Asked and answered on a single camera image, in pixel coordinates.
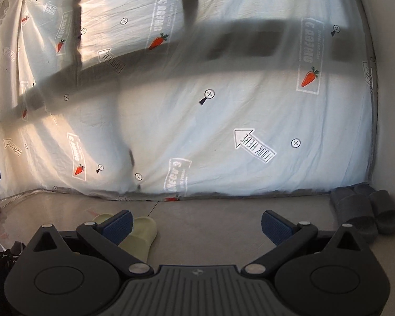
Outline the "green slide sandal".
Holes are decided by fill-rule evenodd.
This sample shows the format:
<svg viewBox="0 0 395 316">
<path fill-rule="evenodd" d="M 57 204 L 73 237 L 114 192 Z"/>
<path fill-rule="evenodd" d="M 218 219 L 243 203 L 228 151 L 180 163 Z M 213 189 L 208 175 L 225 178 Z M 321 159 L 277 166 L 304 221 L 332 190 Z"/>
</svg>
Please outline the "green slide sandal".
<svg viewBox="0 0 395 316">
<path fill-rule="evenodd" d="M 146 263 L 151 246 L 157 237 L 157 223 L 150 217 L 133 220 L 132 232 L 119 244 L 119 248 Z"/>
<path fill-rule="evenodd" d="M 97 225 L 99 225 L 101 223 L 104 223 L 104 221 L 106 221 L 110 218 L 112 218 L 112 214 L 104 213 L 104 214 L 99 214 L 99 215 L 95 216 L 92 221 L 95 222 Z"/>
</svg>

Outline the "black sneaker near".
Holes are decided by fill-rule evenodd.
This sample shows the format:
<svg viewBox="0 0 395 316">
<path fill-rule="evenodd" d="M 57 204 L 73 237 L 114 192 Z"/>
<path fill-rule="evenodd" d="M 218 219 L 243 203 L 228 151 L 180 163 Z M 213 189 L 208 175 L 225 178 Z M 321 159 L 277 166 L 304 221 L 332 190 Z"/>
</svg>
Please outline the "black sneaker near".
<svg viewBox="0 0 395 316">
<path fill-rule="evenodd" d="M 0 252 L 0 300 L 4 298 L 4 284 L 6 278 L 24 249 L 24 243 L 15 241 L 11 248 Z"/>
</svg>

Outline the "printed white curtain sheet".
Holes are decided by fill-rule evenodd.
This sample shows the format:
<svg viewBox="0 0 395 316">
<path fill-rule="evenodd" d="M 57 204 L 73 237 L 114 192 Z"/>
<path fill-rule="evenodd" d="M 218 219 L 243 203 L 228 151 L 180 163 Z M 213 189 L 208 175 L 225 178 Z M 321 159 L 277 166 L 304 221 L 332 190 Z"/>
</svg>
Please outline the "printed white curtain sheet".
<svg viewBox="0 0 395 316">
<path fill-rule="evenodd" d="M 0 0 L 0 199 L 361 183 L 372 61 L 360 0 Z"/>
</svg>

